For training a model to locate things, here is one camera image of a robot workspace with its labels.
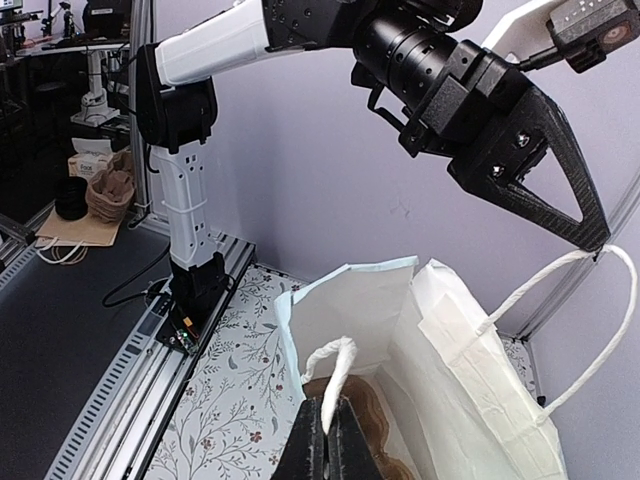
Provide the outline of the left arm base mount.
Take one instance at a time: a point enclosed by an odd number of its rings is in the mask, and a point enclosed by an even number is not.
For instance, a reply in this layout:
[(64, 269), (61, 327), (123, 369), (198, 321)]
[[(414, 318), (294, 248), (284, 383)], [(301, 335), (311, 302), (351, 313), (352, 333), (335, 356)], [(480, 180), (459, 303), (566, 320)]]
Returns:
[(208, 328), (221, 297), (232, 290), (234, 280), (226, 273), (222, 253), (216, 251), (200, 267), (187, 270), (169, 261), (171, 279), (167, 290), (150, 288), (146, 300), (156, 302), (152, 312), (156, 322), (151, 327), (154, 339), (161, 344), (192, 355), (199, 349), (203, 331)]

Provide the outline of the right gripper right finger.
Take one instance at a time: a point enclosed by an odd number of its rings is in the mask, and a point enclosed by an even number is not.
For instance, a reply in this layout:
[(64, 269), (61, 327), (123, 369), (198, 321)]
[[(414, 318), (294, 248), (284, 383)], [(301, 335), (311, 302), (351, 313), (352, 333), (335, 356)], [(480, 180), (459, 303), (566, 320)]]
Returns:
[(327, 435), (327, 478), (382, 479), (350, 402), (341, 397)]

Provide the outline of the brown cardboard cup carrier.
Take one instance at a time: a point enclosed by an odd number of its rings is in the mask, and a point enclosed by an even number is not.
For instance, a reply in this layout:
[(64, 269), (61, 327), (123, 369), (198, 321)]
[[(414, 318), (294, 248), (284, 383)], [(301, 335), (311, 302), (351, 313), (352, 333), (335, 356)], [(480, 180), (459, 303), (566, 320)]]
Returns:
[(413, 479), (409, 467), (391, 454), (387, 441), (390, 425), (372, 385), (358, 376), (349, 376), (341, 394), (346, 397), (362, 430), (378, 474), (354, 471), (349, 467), (342, 479)]

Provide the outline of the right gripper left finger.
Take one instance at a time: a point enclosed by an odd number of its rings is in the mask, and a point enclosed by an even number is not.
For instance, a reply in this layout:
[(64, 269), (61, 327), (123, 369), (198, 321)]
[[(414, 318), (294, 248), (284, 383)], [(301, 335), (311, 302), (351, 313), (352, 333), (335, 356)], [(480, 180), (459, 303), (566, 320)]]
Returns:
[(321, 480), (325, 472), (325, 433), (321, 400), (305, 400), (297, 413), (280, 460), (272, 474), (276, 480)]

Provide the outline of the white paper bag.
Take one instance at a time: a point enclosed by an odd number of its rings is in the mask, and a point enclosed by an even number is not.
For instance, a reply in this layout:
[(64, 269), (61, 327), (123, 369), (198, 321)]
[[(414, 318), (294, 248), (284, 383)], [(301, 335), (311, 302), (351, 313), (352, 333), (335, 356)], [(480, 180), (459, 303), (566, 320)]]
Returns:
[(575, 250), (485, 312), (445, 264), (416, 257), (344, 265), (275, 302), (299, 410), (278, 479), (378, 479), (364, 424), (347, 397), (359, 374), (375, 377), (404, 451), (423, 479), (564, 479), (553, 413), (602, 366), (634, 316), (553, 402), (520, 381), (497, 321), (535, 284), (586, 256)]

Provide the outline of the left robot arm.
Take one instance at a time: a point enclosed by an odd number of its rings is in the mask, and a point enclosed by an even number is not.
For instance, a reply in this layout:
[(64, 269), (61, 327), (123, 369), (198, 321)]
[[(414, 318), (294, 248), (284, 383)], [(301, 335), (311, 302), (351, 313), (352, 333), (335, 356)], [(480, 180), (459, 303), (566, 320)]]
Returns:
[(467, 193), (595, 252), (610, 236), (595, 185), (557, 104), (521, 66), (454, 38), (478, 1), (244, 1), (136, 53), (136, 119), (160, 161), (170, 226), (170, 320), (198, 336), (232, 288), (206, 245), (202, 165), (218, 115), (213, 77), (298, 52), (349, 49), (353, 85), (411, 156), (448, 159)]

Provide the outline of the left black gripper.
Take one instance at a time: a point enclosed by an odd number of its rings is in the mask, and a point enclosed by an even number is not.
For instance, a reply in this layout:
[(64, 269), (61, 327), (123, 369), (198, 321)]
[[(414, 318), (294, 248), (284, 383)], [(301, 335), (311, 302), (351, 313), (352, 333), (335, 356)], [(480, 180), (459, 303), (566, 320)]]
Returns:
[(457, 155), (448, 173), (465, 192), (598, 251), (610, 230), (584, 156), (561, 109), (532, 86), (464, 40), (411, 109), (400, 144), (412, 157)]

